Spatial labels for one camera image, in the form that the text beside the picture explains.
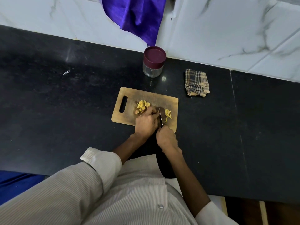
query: shirt cuff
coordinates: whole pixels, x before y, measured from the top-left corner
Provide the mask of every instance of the shirt cuff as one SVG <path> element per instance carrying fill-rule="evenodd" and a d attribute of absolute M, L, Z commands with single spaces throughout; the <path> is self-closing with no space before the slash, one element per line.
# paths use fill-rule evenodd
<path fill-rule="evenodd" d="M 196 215 L 195 220 L 201 225 L 238 225 L 227 217 L 212 201 Z"/>
<path fill-rule="evenodd" d="M 103 193 L 107 193 L 122 168 L 120 157 L 111 151 L 100 151 L 89 147 L 80 159 L 91 165 L 99 174 Z"/>

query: person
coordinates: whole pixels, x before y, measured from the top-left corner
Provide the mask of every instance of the person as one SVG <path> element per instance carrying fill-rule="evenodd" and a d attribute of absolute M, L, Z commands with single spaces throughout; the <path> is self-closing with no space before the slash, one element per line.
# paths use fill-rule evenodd
<path fill-rule="evenodd" d="M 155 154 L 128 160 L 156 131 L 158 116 L 149 107 L 112 152 L 89 147 L 83 162 L 3 204 L 0 224 L 237 224 L 210 201 L 167 126 L 157 130 L 156 140 L 177 177 L 173 185 Z"/>

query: blue cloth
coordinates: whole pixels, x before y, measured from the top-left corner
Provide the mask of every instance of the blue cloth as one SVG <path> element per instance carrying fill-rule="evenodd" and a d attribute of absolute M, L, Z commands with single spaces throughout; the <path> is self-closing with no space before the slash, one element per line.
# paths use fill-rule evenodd
<path fill-rule="evenodd" d="M 106 15 L 122 30 L 156 44 L 166 0 L 100 0 Z"/>
<path fill-rule="evenodd" d="M 0 171 L 0 205 L 40 183 L 44 175 Z"/>

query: food scrap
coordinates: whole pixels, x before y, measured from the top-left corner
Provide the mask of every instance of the food scrap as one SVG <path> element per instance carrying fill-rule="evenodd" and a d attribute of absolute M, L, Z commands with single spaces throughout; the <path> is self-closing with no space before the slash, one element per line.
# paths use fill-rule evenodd
<path fill-rule="evenodd" d="M 137 110 L 135 111 L 135 114 L 138 115 L 139 113 L 144 113 L 149 106 L 149 102 L 146 102 L 146 100 L 141 100 L 137 103 Z"/>
<path fill-rule="evenodd" d="M 171 111 L 170 111 L 170 110 L 165 109 L 165 115 L 167 116 L 167 117 L 166 117 L 166 123 L 167 123 L 168 118 L 173 119 L 173 118 L 171 117 Z"/>

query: checkered cloth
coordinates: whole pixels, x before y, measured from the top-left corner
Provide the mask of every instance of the checkered cloth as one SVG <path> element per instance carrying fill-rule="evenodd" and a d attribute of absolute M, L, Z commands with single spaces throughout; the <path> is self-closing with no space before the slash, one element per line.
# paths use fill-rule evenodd
<path fill-rule="evenodd" d="M 185 89 L 187 95 L 200 95 L 205 97 L 209 93 L 209 84 L 206 73 L 195 70 L 185 70 Z"/>

